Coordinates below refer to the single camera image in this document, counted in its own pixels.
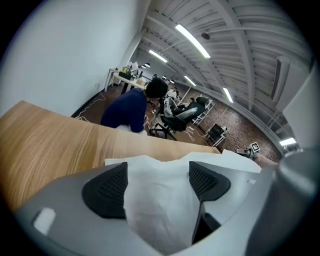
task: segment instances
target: wooden tabletop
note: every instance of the wooden tabletop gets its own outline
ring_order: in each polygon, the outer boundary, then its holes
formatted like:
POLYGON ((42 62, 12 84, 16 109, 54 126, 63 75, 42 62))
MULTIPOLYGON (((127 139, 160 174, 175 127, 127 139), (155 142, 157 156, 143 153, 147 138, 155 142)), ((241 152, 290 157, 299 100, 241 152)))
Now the wooden tabletop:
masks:
POLYGON ((0 188, 14 211, 56 178, 103 166, 106 158, 147 155, 160 161, 214 147, 76 120, 25 101, 0 118, 0 188))

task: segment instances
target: white cable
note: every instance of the white cable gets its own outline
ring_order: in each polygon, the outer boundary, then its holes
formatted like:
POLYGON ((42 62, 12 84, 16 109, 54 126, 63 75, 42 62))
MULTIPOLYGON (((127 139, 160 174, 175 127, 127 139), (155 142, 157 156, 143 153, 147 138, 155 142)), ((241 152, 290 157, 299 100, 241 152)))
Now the white cable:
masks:
POLYGON ((80 118, 81 118, 82 121, 83 121, 83 119, 84 119, 84 121, 87 121, 88 123, 90 123, 90 122, 88 121, 88 119, 86 119, 84 116, 81 116, 80 118))
POLYGON ((194 129, 194 130, 196 131, 196 133, 197 133, 201 138, 204 138, 204 137, 206 136, 206 135, 201 136, 196 129, 194 129))
POLYGON ((79 117, 81 116, 82 113, 84 113, 88 108, 90 108, 94 103, 98 102, 98 101, 106 101, 107 99, 105 98, 105 96, 101 93, 101 91, 99 91, 99 93, 101 94, 101 96, 103 97, 103 99, 98 98, 99 95, 95 98, 95 100, 93 102, 90 103, 89 106, 87 106, 83 111, 81 111, 77 117, 75 119, 79 119, 79 117))
POLYGON ((187 131, 184 130, 184 132, 189 135, 190 139, 191 139, 193 142, 195 141, 195 138, 192 137, 187 131))

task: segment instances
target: metal rack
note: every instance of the metal rack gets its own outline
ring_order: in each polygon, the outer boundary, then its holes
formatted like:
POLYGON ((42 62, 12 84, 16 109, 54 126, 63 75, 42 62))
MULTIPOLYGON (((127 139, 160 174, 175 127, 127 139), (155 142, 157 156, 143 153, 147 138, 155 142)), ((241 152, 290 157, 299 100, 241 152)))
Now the metal rack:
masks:
POLYGON ((198 126, 203 119, 205 119, 207 117, 207 115, 209 114, 209 112, 213 109, 213 107, 215 106, 216 103, 213 102, 212 99, 210 99, 208 101, 208 103, 205 105, 205 111, 203 113, 201 113, 200 115, 197 116, 196 119, 193 119, 193 124, 198 126))

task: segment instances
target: white paper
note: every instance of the white paper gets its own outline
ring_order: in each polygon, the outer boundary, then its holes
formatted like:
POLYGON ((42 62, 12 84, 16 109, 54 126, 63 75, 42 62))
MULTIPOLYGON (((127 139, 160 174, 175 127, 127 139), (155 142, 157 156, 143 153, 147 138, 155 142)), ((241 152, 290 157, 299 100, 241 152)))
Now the white paper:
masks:
POLYGON ((106 159, 105 165, 127 162, 124 209, 130 228, 159 252, 170 255, 192 245, 200 202, 189 183, 189 161, 249 172, 260 172, 252 160, 234 152, 192 152, 161 162, 141 155, 106 159))

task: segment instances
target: ceiling light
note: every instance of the ceiling light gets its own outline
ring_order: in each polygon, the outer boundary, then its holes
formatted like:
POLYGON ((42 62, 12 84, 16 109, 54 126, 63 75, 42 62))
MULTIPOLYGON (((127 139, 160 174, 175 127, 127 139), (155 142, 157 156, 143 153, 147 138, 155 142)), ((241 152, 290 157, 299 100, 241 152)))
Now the ceiling light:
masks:
POLYGON ((186 30, 183 26, 181 26, 180 24, 177 25, 175 27, 177 30, 179 30, 186 38, 189 39, 189 41, 191 43, 193 43, 193 45, 202 53, 202 55, 205 58, 210 58, 210 55, 207 53, 207 51, 205 50, 205 48, 198 42, 198 40, 192 35, 190 34, 190 32, 188 30, 186 30))
POLYGON ((294 143, 297 143, 294 138, 288 138, 288 139, 280 141, 281 146, 286 146, 286 145, 290 145, 290 144, 294 144, 294 143))
POLYGON ((227 88, 223 88, 223 89, 224 89, 224 92, 225 92, 226 96, 228 97, 229 101, 230 101, 231 103, 234 103, 234 101, 232 100, 231 95, 230 95, 228 89, 227 89, 227 88))
POLYGON ((156 56, 157 58, 162 60, 164 63, 168 62, 165 58, 161 57, 158 53, 155 53, 153 50, 150 50, 149 53, 151 53, 152 55, 156 56))
POLYGON ((195 84, 194 82, 192 82, 189 77, 187 77, 187 76, 185 75, 184 78, 187 79, 193 86, 196 86, 196 84, 195 84))

